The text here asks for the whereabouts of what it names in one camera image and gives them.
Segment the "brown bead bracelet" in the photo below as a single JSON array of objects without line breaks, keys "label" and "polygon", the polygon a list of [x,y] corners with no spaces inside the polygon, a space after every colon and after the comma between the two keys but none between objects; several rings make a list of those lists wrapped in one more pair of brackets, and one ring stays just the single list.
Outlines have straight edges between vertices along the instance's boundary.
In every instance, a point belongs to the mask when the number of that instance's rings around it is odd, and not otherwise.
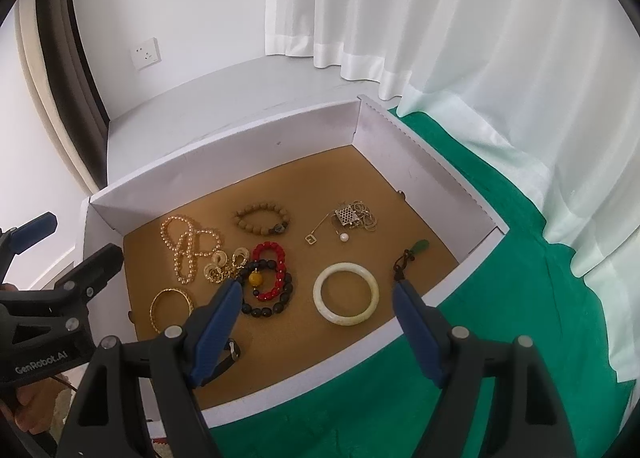
[{"label": "brown bead bracelet", "polygon": [[[250,214],[254,211],[273,211],[277,215],[280,216],[280,222],[275,224],[273,227],[261,227],[260,225],[255,225],[249,222],[245,222],[242,217]],[[285,230],[287,230],[287,226],[289,225],[289,212],[281,205],[278,205],[274,202],[262,202],[256,203],[253,205],[248,205],[244,209],[240,209],[234,213],[234,222],[238,227],[240,227],[243,231],[252,232],[253,234],[259,234],[260,236],[269,236],[270,234],[282,234]]]}]

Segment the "white wall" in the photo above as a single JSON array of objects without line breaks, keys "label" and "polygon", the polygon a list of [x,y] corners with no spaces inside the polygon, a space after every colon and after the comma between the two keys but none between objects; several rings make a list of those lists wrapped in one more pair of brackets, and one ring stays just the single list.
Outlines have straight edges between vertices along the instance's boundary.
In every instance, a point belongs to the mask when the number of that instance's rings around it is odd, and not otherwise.
[{"label": "white wall", "polygon": [[[74,0],[111,118],[187,81],[264,55],[265,0]],[[140,72],[129,48],[157,37],[162,61]]]},{"label": "white wall", "polygon": [[69,261],[85,198],[49,141],[31,100],[15,38],[12,12],[0,27],[0,228],[23,225],[47,211],[58,230],[16,256],[6,282],[44,285]]}]

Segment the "gold bangle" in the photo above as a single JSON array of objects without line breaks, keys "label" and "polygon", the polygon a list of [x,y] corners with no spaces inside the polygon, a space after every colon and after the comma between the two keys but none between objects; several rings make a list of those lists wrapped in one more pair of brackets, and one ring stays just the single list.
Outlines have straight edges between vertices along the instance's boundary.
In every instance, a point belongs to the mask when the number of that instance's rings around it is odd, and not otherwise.
[{"label": "gold bangle", "polygon": [[165,292],[177,292],[178,294],[180,294],[183,298],[187,300],[187,304],[189,305],[189,315],[193,313],[193,302],[191,301],[191,298],[187,295],[185,291],[180,290],[179,288],[165,288],[164,290],[161,290],[154,297],[154,300],[151,302],[151,307],[149,308],[149,319],[151,319],[151,326],[154,328],[154,330],[157,333],[160,333],[160,330],[158,329],[158,326],[156,326],[156,320],[154,319],[156,301],[158,301],[158,298]]}]

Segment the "gray curtain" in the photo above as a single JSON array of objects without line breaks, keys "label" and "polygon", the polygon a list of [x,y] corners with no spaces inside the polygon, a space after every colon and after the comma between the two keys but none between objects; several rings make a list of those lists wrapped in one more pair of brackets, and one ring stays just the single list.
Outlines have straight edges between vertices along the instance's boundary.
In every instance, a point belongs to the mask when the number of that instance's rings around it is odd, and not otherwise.
[{"label": "gray curtain", "polygon": [[95,183],[105,187],[109,117],[84,55],[73,0],[36,0],[36,18],[60,119]]}]

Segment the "wall outlet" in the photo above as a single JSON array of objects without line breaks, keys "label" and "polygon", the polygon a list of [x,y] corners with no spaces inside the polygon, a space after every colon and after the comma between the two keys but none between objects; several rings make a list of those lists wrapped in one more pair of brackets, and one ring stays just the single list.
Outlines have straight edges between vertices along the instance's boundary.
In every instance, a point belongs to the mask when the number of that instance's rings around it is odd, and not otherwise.
[{"label": "wall outlet", "polygon": [[161,59],[160,51],[158,50],[158,40],[152,37],[133,47],[131,49],[131,60],[137,70],[142,70],[147,66],[159,63]]}]

